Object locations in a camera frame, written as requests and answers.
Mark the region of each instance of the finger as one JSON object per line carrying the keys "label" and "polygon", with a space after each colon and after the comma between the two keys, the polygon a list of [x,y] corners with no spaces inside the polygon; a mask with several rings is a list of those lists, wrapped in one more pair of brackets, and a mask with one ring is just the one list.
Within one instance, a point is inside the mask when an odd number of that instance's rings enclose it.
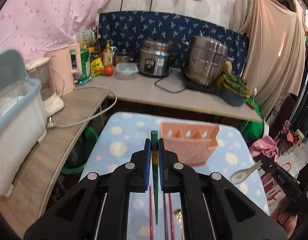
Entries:
{"label": "finger", "polygon": [[273,213],[270,215],[270,217],[272,218],[272,220],[274,220],[275,222],[278,221],[278,216],[279,216],[279,210],[281,209],[281,207],[283,206],[285,199],[282,199],[278,205],[276,206],[276,208],[274,209]]}
{"label": "finger", "polygon": [[289,215],[290,214],[288,214],[288,213],[282,213],[278,216],[278,221],[281,223],[281,225],[285,223],[284,229],[285,229],[287,238],[290,238],[291,235],[293,234],[293,232],[296,228],[297,217],[298,217],[298,215],[290,216],[290,217],[289,217]]}

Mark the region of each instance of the silver screw head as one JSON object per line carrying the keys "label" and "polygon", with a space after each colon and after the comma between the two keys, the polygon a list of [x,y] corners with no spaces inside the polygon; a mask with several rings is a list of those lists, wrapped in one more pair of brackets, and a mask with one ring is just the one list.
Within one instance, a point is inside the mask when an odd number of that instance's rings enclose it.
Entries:
{"label": "silver screw head", "polygon": [[212,173],[212,179],[220,180],[221,178],[222,178],[222,175],[220,175],[218,172]]}
{"label": "silver screw head", "polygon": [[89,180],[94,180],[94,179],[97,178],[97,174],[96,174],[95,172],[91,172],[91,173],[89,173],[89,174],[87,175],[87,178],[88,178]]}
{"label": "silver screw head", "polygon": [[183,169],[184,165],[182,163],[174,163],[174,168],[177,170]]}
{"label": "silver screw head", "polygon": [[125,168],[131,170],[131,169],[134,169],[135,168],[135,164],[134,163],[127,163],[125,164]]}

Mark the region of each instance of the rice cooker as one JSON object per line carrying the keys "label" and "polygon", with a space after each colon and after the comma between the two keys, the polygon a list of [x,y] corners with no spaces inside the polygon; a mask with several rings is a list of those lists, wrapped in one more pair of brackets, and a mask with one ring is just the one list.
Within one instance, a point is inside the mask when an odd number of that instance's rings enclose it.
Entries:
{"label": "rice cooker", "polygon": [[139,72],[152,77],[166,77],[170,72],[171,45],[161,41],[143,40],[138,63]]}

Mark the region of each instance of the pink polka dot curtain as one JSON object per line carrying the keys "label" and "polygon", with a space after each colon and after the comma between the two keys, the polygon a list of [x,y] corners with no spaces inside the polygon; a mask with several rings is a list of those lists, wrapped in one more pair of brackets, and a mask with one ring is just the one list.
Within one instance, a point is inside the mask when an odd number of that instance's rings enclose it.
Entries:
{"label": "pink polka dot curtain", "polygon": [[7,0],[0,11],[0,52],[16,49],[26,62],[47,48],[75,41],[108,0]]}

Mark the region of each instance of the pink electric kettle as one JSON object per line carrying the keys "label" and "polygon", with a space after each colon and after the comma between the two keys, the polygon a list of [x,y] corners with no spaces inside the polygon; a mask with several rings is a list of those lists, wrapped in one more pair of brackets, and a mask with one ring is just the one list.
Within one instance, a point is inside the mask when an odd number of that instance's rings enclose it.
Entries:
{"label": "pink electric kettle", "polygon": [[[76,66],[72,68],[71,51],[75,50]],[[53,47],[46,51],[50,57],[50,74],[54,89],[58,96],[66,95],[74,90],[73,75],[82,72],[81,54],[79,44]]]}

